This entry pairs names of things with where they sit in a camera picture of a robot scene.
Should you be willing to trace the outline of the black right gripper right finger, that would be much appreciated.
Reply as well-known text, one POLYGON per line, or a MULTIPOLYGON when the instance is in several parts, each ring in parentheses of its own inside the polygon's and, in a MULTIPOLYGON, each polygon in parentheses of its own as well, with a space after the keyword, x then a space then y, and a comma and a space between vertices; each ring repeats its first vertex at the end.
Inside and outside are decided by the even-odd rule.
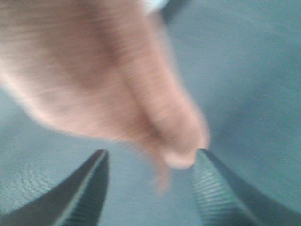
POLYGON ((205 226, 301 224, 299 212, 263 194, 208 150, 197 150, 193 187, 205 226))

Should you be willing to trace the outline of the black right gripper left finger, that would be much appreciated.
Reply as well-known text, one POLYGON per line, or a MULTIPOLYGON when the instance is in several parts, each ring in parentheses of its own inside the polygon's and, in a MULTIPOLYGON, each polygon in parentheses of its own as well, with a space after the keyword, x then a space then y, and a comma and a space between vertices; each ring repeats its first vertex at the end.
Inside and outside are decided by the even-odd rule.
POLYGON ((97 150, 56 187, 0 217, 2 226, 96 226, 109 183, 109 153, 97 150))

